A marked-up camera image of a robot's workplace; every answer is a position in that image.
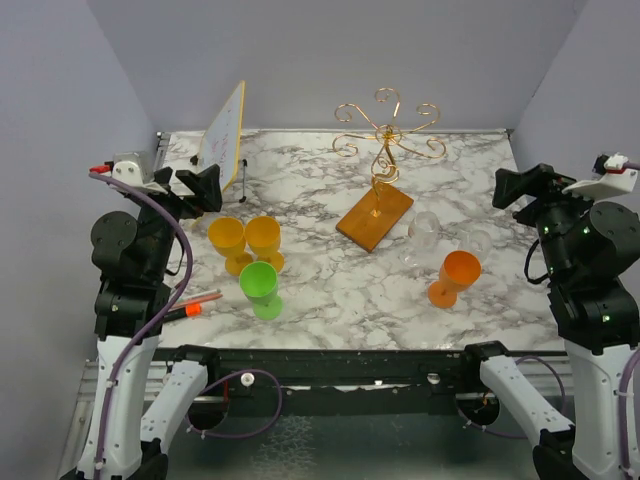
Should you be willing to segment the clear wine glass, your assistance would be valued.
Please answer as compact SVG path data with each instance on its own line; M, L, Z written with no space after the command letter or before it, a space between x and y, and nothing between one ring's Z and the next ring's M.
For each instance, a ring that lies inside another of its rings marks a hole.
M464 233L459 242L459 249L471 253L483 263L492 250L491 236L484 230Z
M440 223L435 213L417 213L408 226L408 240L401 255L403 263L409 267L421 266L435 246L439 231Z

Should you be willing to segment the orange plastic goblet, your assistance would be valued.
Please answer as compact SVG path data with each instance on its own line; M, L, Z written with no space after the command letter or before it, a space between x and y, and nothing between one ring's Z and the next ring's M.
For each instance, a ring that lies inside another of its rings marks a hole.
M449 253L442 263L438 280L427 290L429 301L437 308L451 308L458 294L470 288L481 273L480 261L473 254L463 250Z

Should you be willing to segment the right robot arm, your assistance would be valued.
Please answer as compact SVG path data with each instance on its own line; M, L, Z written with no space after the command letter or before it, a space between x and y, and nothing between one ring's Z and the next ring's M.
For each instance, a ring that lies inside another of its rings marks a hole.
M537 230L550 309L569 357L573 418L554 409L500 344L459 367L469 390L488 388L532 447L542 479L635 479L639 475L639 307L621 275L639 258L639 217L617 202L639 169L624 156L602 156L592 180L540 164L495 174L493 205L522 196L514 214Z

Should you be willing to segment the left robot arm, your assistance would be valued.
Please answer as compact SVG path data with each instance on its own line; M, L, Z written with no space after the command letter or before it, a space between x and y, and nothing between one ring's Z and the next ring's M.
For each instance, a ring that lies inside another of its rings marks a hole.
M101 281L94 304L98 377L88 436L68 479L165 478L172 440L191 404L221 380L211 355L190 347L171 367L158 397L145 402L163 323L193 270L180 223L220 210L220 168L195 173L164 167L149 178L119 179L128 168L109 162L89 173L140 211L109 212L91 230L92 262Z

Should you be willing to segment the small whiteboard on easel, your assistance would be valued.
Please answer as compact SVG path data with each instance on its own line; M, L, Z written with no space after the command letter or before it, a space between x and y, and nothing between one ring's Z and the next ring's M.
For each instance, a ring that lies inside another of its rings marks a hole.
M213 166L219 168L217 186L221 193L237 178L245 90L246 82L241 80L202 135L199 150L190 159L197 173Z

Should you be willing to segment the yellow plastic goblet left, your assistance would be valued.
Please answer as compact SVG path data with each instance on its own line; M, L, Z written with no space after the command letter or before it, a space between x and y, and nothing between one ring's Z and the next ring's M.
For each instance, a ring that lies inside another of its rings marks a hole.
M208 228L208 238L217 253L225 258L225 269L239 276L242 270L253 262L246 251L245 228L233 217L219 217Z

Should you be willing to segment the yellow plastic goblet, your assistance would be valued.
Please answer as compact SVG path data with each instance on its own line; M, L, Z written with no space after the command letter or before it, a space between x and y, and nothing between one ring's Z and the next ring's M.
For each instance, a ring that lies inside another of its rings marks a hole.
M245 227L245 239L258 261L269 263L277 272L285 264L280 253L281 228L278 221L269 216L259 216L250 220Z
M246 251L245 228L233 217L219 217L208 228L208 238L217 253L225 258L225 269L239 276L242 270L253 262Z

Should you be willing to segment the yellow plastic goblet right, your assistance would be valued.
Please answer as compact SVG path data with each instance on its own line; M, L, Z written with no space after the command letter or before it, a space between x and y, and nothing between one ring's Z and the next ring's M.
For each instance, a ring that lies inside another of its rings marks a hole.
M281 228L278 221L269 216L259 216L250 220L245 227L245 239L258 261L269 263L277 272L285 264L280 253Z

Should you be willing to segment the green plastic goblet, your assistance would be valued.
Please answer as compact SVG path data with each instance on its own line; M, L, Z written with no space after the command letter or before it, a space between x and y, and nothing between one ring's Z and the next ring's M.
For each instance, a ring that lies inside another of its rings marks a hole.
M239 285L257 318L273 320L280 315L283 302L278 292L278 273L271 264L255 261L247 265L239 276Z

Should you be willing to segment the black orange marker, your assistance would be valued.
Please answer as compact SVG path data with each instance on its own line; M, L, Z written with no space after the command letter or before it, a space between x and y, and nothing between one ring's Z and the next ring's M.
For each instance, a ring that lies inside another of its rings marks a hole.
M202 306L199 303L185 305L167 312L162 318L163 323L179 321L189 317L195 317L202 313Z

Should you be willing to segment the black mounting rail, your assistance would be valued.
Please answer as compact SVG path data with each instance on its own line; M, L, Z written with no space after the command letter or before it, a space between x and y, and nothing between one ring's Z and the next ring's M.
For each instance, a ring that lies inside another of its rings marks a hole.
M162 348L157 361L202 361L212 380L251 369L253 385L229 380L200 396L201 414L231 417L452 414L455 398L487 393L480 348L466 350L275 350Z

